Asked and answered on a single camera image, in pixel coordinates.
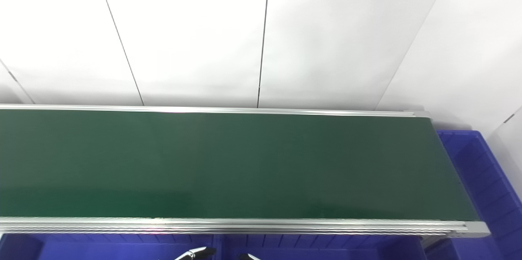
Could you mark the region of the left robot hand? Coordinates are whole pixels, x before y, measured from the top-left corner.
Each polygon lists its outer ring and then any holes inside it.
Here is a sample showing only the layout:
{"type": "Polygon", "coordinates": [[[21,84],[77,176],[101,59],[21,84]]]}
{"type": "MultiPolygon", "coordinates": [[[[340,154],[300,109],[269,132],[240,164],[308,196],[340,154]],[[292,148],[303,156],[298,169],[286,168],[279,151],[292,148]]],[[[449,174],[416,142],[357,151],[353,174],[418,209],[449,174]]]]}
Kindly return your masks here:
{"type": "Polygon", "coordinates": [[[179,255],[175,260],[205,260],[216,254],[217,249],[213,247],[198,247],[189,249],[179,255]]]}

